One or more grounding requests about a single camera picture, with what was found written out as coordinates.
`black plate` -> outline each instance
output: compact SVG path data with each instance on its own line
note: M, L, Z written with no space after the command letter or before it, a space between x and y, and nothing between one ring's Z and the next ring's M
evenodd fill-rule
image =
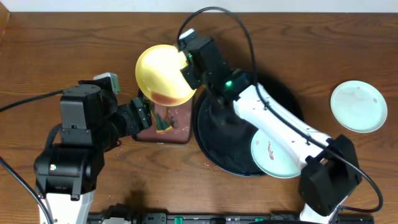
M304 120L294 95L281 82L260 77L270 96ZM240 119L233 110L220 108L204 91L193 112L193 133L202 152L225 171L242 176L264 175L251 156L251 139L257 128Z

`led light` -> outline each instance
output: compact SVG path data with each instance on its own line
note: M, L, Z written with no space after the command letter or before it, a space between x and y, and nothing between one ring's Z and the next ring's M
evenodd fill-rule
M231 86L232 86L232 81L230 80L230 81L226 82L225 85L226 85L227 87L231 87Z

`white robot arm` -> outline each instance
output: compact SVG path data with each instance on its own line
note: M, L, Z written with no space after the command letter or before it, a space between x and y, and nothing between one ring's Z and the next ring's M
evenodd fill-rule
M94 200L94 193L95 190L82 194L77 201L71 200L68 194L48 193L46 198L42 199L42 202L49 211L54 223L85 224ZM47 224L47 219L40 207L39 211L40 223Z
M299 120L291 112L276 102L262 85L258 85L262 97L266 99L269 102L269 106L271 106L286 121L300 129L303 133L306 133L307 136L310 136L314 140L322 143L324 146L329 145L326 140L330 137L327 134L321 133ZM258 97L256 87L254 85L249 86L239 94L239 99L233 101L233 107L235 113L241 119L248 121L261 131L264 131L270 138L282 146L300 170L307 165L305 159L308 156L316 157L322 152L322 149L314 144L309 144L306 139L301 137L293 129L278 119L273 113L267 110ZM300 214L300 220L327 224L334 217L336 212L337 209L329 216L324 217L312 210L306 204L304 210Z

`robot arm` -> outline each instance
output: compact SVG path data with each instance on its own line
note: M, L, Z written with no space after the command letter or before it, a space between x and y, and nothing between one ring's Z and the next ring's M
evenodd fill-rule
M338 206L362 181L362 177L320 147L327 147L359 167L353 143L342 135L333 140L305 124L257 84L259 94L268 101L266 107L253 85L253 75L239 69L231 70L211 37L198 37L190 29L180 36L179 49L188 62L181 73L192 89L203 83L206 91L221 106L232 105L240 118L273 138L301 169L298 192L306 203L301 219L328 223ZM310 143L308 139L315 140L318 145ZM321 164L322 159L328 159L328 162Z
M313 139L321 142L324 146L328 145L326 140L330 137L327 134L321 133L305 124L283 106L278 104L278 102L268 94L262 85L258 85L263 98L269 102L269 105L273 107L279 115L296 128L302 130L302 132L306 133L307 136L311 136ZM241 119L253 124L281 145L299 169L302 169L307 165L305 159L308 156L316 157L322 152L319 147L309 144L306 139L276 118L269 110L265 109L264 104L260 101L257 95L256 87L254 85L249 86L239 94L239 99L233 101L233 108L235 113Z
M36 191L57 224L86 223L104 152L152 125L147 102L135 98L118 106L117 93L118 77L105 73L61 97L62 124L51 130L34 167ZM61 143L54 144L58 131ZM47 223L41 210L40 223Z

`green light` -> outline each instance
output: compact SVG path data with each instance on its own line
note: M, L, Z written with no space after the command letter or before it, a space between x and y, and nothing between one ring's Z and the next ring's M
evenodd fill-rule
M192 54L188 55L188 60L191 61L191 63L193 63Z
M231 86L232 86L232 81L230 80L230 81L226 82L225 85L226 85L227 87L231 87Z

